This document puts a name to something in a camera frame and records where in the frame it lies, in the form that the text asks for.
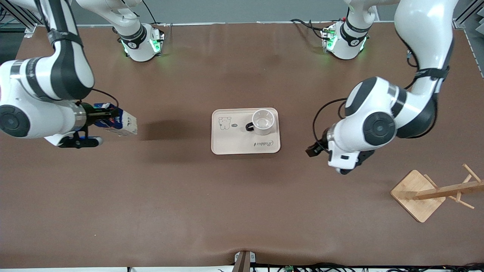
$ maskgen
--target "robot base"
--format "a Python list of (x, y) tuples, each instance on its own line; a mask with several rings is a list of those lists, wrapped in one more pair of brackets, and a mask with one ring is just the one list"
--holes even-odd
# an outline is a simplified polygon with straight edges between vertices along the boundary
[(124, 46), (126, 56), (138, 62), (149, 61), (154, 56), (161, 55), (163, 40), (165, 38), (165, 34), (159, 29), (156, 29), (149, 24), (142, 25), (147, 31), (147, 38), (139, 45), (139, 48), (132, 49), (125, 45), (123, 41), (121, 42)]
[(328, 28), (325, 31), (321, 31), (321, 36), (330, 39), (329, 41), (323, 40), (323, 48), (326, 51), (331, 52), (335, 57), (342, 60), (353, 59), (363, 50), (366, 38), (358, 46), (349, 46), (341, 35), (339, 35), (340, 28), (344, 24), (343, 21), (339, 21)]

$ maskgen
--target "wooden mug tree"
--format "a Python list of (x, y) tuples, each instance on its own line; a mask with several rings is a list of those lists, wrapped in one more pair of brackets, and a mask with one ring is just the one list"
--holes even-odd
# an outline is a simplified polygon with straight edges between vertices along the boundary
[(413, 170), (391, 191), (391, 195), (415, 220), (425, 222), (448, 197), (468, 208), (474, 207), (461, 200), (463, 194), (484, 191), (484, 182), (466, 164), (462, 165), (469, 174), (464, 182), (438, 187), (429, 176)]

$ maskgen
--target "white mug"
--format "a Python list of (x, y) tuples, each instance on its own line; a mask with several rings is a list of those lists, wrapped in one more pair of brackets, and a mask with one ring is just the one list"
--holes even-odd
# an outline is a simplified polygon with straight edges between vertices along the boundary
[(245, 126), (247, 131), (254, 131), (259, 135), (267, 135), (271, 133), (274, 126), (275, 117), (272, 112), (267, 109), (259, 109), (252, 115), (252, 122)]

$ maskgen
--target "cartoon bear print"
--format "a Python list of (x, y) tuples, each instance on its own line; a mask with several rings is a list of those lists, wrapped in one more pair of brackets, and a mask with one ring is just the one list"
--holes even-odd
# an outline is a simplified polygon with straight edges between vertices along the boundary
[(221, 130), (229, 129), (231, 119), (232, 117), (219, 117), (218, 124), (220, 125), (220, 129)]

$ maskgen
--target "mug handle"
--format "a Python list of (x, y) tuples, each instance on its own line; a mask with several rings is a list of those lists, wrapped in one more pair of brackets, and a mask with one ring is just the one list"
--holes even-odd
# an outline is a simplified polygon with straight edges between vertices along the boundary
[(247, 125), (245, 125), (245, 130), (246, 131), (254, 131), (254, 123), (250, 122)]

